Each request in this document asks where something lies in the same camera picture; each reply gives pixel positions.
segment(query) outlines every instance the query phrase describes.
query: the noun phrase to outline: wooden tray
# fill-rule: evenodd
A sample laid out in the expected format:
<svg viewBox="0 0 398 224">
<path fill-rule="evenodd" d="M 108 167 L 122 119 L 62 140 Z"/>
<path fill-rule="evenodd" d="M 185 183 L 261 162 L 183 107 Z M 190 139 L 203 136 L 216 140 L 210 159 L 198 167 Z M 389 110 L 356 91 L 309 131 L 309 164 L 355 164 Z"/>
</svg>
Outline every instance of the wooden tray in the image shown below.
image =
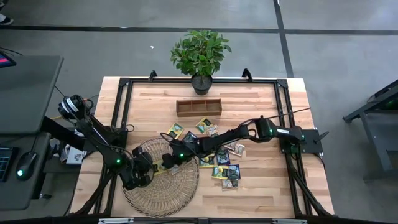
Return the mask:
<svg viewBox="0 0 398 224">
<path fill-rule="evenodd" d="M 214 100 L 177 100 L 177 116 L 221 115 L 221 99 Z"/>
</svg>

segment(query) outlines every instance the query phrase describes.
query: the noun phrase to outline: concrete floor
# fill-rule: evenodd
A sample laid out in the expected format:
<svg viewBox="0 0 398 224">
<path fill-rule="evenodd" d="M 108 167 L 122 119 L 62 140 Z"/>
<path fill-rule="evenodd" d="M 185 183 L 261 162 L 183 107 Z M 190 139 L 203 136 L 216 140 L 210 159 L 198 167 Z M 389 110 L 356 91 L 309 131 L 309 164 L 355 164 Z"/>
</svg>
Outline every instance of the concrete floor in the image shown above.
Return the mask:
<svg viewBox="0 0 398 224">
<path fill-rule="evenodd" d="M 286 29 L 397 30 L 395 0 L 279 0 Z M 272 0 L 9 0 L 2 13 L 20 25 L 115 27 L 278 28 Z M 0 47 L 25 55 L 62 55 L 57 86 L 66 95 L 98 94 L 105 75 L 176 75 L 169 62 L 178 32 L 57 32 L 0 30 Z M 286 77 L 279 34 L 225 33 L 227 54 L 216 76 Z M 335 213 L 345 218 L 398 222 L 396 180 L 365 184 L 380 169 L 362 124 L 344 115 L 397 79 L 398 36 L 287 35 L 294 77 L 305 79 L 314 122 L 330 131 L 323 140 Z M 53 94 L 47 112 L 58 116 Z M 62 215 L 76 176 L 46 180 L 54 198 L 0 219 Z"/>
</svg>

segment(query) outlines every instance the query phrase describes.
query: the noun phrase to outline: wooden table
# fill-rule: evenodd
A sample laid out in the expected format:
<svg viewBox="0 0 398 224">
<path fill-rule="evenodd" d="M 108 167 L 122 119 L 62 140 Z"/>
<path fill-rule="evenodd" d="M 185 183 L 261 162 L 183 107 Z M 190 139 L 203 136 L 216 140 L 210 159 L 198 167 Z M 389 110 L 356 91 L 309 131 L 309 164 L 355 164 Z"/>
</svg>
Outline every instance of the wooden table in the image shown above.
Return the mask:
<svg viewBox="0 0 398 224">
<path fill-rule="evenodd" d="M 104 77 L 95 116 L 104 125 L 110 125 L 120 77 Z M 304 81 L 287 79 L 293 111 L 309 107 Z M 126 149 L 134 149 L 145 140 L 159 137 L 173 123 L 199 135 L 195 128 L 201 117 L 178 118 L 176 100 L 221 98 L 223 113 L 208 118 L 217 124 L 220 132 L 235 128 L 249 119 L 277 115 L 275 93 L 272 85 L 214 83 L 206 96 L 198 96 L 189 83 L 135 83 L 127 124 L 136 129 L 129 134 Z M 119 118 L 123 112 L 122 100 Z M 296 125 L 303 129 L 314 127 L 310 110 L 294 114 Z M 272 119 L 276 125 L 277 118 Z M 239 164 L 241 180 L 238 190 L 222 191 L 221 181 L 211 178 L 211 169 L 200 169 L 200 181 L 193 200 L 171 217 L 239 217 L 239 218 L 291 218 L 294 217 L 290 196 L 286 161 L 280 152 L 279 140 L 256 144 L 240 141 L 246 146 L 243 157 L 231 155 L 231 163 Z M 333 213 L 325 171 L 319 158 L 303 155 L 307 184 L 323 207 Z M 102 157 L 98 152 L 83 161 L 73 198 L 71 212 L 77 211 L 88 200 L 98 185 Z M 302 191 L 297 186 L 300 208 L 304 211 Z M 107 190 L 103 197 L 104 209 Z M 112 216 L 141 217 L 124 198 L 121 181 L 116 185 Z"/>
</svg>

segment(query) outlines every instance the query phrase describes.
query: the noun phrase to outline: wicker tray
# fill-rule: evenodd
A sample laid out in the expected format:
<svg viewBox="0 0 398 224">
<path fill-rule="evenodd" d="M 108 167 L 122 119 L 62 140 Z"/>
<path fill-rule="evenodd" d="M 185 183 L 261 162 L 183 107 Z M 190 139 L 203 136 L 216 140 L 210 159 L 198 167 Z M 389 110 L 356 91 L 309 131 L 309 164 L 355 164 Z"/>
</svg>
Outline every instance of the wicker tray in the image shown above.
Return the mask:
<svg viewBox="0 0 398 224">
<path fill-rule="evenodd" d="M 172 148 L 163 138 L 151 139 L 141 144 L 149 152 L 153 161 L 162 159 Z M 124 196 L 138 212 L 149 217 L 165 217 L 177 213 L 188 205 L 195 195 L 199 181 L 196 159 L 181 165 L 181 172 L 171 175 L 164 172 L 154 177 L 147 187 L 126 190 Z"/>
</svg>

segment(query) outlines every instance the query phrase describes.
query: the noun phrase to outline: black plant pot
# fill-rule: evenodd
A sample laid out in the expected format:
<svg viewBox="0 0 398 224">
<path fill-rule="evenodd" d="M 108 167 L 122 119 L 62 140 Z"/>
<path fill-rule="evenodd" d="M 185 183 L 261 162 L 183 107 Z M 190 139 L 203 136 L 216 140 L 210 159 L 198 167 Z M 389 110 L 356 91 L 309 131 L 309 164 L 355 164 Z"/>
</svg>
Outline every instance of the black plant pot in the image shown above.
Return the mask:
<svg viewBox="0 0 398 224">
<path fill-rule="evenodd" d="M 213 78 L 211 75 L 192 75 L 191 84 L 197 95 L 205 95 L 209 92 Z"/>
</svg>

